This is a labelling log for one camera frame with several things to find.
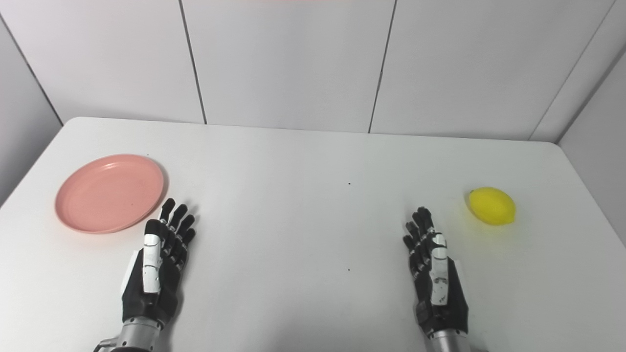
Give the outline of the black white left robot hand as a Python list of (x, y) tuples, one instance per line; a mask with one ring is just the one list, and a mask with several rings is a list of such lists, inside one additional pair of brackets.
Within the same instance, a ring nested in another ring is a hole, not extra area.
[(147, 318), (163, 328), (174, 318), (195, 221), (185, 203), (169, 198), (159, 218), (145, 223), (143, 246), (132, 257), (122, 291), (123, 322)]

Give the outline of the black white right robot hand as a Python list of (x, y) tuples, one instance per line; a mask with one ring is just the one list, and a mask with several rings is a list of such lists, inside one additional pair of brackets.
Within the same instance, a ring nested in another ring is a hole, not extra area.
[(402, 238), (417, 294), (415, 314), (424, 334), (433, 338), (443, 330), (468, 333), (468, 304), (447, 240), (436, 230), (432, 214), (419, 207), (405, 223)]

